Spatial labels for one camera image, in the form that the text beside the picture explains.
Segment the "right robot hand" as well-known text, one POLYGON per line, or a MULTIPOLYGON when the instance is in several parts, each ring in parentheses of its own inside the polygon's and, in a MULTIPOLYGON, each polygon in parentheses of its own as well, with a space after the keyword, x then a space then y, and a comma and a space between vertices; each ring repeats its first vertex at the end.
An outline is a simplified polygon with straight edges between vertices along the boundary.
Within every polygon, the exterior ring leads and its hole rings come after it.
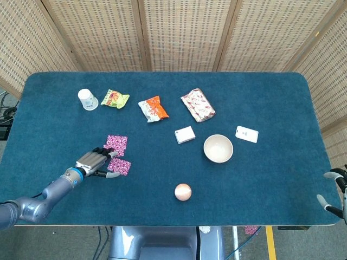
POLYGON ((338 185, 342 192, 343 207, 342 209, 338 209, 332 206, 321 194, 317 195, 317 200, 325 211, 334 214, 340 219, 343 219, 347 225, 347 171, 343 170, 342 168, 333 168, 330 169, 329 172, 324 173, 324 177, 333 179, 338 185))

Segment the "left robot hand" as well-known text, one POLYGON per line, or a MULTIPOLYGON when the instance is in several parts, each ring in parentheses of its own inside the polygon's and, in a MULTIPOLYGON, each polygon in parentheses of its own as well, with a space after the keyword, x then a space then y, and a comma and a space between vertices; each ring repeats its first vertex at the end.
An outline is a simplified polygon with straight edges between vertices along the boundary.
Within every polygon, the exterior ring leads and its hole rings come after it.
POLYGON ((81 171, 85 177, 95 176, 102 178, 116 178, 119 172, 106 172, 100 168, 109 160, 116 157, 118 152, 114 148, 95 148, 87 152, 76 161, 75 168, 81 171))

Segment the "small white cardboard box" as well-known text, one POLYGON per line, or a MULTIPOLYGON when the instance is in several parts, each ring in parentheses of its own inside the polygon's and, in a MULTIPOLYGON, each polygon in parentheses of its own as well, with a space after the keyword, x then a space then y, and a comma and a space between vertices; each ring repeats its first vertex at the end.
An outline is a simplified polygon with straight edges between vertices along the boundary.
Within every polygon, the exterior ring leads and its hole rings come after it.
POLYGON ((191 126, 175 130, 174 134, 178 144, 182 144, 184 142, 187 142, 196 138, 196 135, 191 126))

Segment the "woven folding screen panel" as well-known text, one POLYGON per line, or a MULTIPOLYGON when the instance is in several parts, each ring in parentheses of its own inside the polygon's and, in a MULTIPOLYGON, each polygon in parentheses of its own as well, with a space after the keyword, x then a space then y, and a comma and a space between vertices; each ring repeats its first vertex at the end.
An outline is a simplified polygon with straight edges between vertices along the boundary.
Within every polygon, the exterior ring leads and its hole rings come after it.
POLYGON ((331 166, 347 164, 347 0, 334 0, 285 69, 309 83, 331 166))
POLYGON ((20 99, 33 73, 81 69, 43 0, 0 0, 0 87, 20 99))
POLYGON ((219 71, 280 72, 343 0, 237 0, 219 71))
POLYGON ((215 71, 237 3, 238 0, 138 0, 150 70, 215 71))
POLYGON ((146 71, 139 0, 42 0, 85 71, 146 71))

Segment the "gold red-print snack package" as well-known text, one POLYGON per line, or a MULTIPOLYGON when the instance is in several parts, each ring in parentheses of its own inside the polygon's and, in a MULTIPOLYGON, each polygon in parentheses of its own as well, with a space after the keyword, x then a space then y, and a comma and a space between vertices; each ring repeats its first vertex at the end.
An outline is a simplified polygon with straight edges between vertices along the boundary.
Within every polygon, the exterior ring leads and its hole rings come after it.
POLYGON ((209 100, 199 88, 191 90, 182 96, 181 100, 196 122, 204 122, 216 114, 209 100))

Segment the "cream bowl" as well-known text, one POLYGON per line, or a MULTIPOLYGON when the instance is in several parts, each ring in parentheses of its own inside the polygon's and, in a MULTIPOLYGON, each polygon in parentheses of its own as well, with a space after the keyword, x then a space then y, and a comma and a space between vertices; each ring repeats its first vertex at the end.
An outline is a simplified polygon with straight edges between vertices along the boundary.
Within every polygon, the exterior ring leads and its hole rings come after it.
POLYGON ((214 134, 205 140, 203 151, 210 161, 220 164, 227 162, 232 157, 234 147, 226 136, 214 134))

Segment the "blue carpet table cover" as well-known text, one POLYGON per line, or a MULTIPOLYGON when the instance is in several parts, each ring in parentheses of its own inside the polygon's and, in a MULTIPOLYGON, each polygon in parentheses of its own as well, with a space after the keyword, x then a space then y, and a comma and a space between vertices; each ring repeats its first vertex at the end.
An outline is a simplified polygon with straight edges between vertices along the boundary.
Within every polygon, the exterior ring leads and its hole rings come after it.
POLYGON ((48 215, 51 225, 333 225, 316 196, 340 200, 306 79, 299 73, 46 72, 28 77, 0 162, 0 202, 31 197, 102 147, 127 137, 127 176, 89 177, 48 215), (78 92, 89 89, 95 110, 78 92), (199 88, 216 114, 196 122, 181 97, 199 88), (102 106, 107 91, 128 94, 121 108, 102 106), (160 97, 169 118, 148 123, 138 102, 160 97), (175 130, 196 138, 178 144, 175 130), (257 143, 235 137, 259 132, 257 143), (214 134, 233 144, 224 163, 204 154, 214 134), (188 184, 187 201, 175 197, 188 184))

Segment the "orange white snack bag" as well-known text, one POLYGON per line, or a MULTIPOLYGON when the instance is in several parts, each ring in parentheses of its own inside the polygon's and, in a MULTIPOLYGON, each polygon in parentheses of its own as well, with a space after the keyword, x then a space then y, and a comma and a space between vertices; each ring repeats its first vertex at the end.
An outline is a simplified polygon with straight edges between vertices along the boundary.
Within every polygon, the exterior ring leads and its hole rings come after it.
POLYGON ((160 97, 154 96, 150 99, 138 102, 138 106, 145 115, 147 122, 157 122, 169 118, 168 113, 160 104, 160 97))

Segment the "white paper cup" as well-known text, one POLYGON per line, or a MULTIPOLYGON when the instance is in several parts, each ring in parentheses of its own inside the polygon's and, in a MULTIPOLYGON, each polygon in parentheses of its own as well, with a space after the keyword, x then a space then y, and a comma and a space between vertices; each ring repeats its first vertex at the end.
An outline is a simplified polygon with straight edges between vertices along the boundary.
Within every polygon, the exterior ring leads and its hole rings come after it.
POLYGON ((78 98, 83 106, 83 108, 87 111, 95 110, 98 105, 98 99, 92 94, 89 89, 81 89, 78 92, 78 98))

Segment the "grey robot torso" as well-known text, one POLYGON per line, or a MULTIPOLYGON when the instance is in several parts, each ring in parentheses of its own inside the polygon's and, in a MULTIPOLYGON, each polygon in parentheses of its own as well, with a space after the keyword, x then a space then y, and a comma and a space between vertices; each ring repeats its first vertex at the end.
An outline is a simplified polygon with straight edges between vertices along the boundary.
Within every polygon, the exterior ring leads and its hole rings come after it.
POLYGON ((220 226, 114 226, 108 260, 225 260, 220 226))

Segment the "white card in holder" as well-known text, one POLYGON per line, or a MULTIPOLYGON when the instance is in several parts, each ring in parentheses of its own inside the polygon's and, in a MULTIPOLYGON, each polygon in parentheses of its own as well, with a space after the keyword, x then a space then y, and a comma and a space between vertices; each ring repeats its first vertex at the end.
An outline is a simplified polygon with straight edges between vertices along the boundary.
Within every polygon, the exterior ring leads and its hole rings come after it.
POLYGON ((259 132, 247 127, 237 126, 235 137, 244 141, 257 143, 259 132))

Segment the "green snack bag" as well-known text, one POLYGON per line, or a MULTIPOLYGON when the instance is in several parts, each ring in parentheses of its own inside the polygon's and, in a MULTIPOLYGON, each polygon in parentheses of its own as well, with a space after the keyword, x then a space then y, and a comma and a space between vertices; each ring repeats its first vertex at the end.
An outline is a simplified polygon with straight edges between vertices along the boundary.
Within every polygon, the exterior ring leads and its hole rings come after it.
POLYGON ((101 105, 121 109, 126 105, 129 98, 128 94, 122 94, 116 90, 109 89, 101 105))

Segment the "peach ball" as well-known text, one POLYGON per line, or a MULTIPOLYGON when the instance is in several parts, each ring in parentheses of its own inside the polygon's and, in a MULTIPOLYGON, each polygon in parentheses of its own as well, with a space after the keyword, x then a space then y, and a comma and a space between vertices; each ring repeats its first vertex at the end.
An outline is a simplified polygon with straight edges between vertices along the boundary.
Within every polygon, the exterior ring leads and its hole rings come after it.
POLYGON ((191 198, 192 190, 188 184, 178 184, 174 190, 175 197, 180 201, 187 201, 191 198))

